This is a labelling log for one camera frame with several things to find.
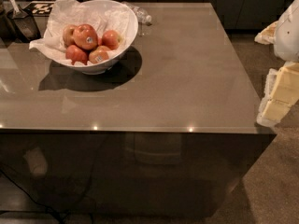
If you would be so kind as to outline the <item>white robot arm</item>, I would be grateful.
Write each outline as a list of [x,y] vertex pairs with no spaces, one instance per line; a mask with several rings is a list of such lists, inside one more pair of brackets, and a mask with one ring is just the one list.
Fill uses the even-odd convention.
[[293,0],[279,19],[258,33],[254,41],[273,45],[274,54],[285,63],[266,76],[257,123],[279,124],[299,100],[299,0]]

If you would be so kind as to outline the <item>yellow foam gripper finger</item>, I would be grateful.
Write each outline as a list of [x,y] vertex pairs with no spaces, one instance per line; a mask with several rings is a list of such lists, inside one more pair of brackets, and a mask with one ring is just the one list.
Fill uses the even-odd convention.
[[270,69],[263,93],[256,121],[262,126],[273,127],[299,100],[299,63],[285,62],[278,70]]

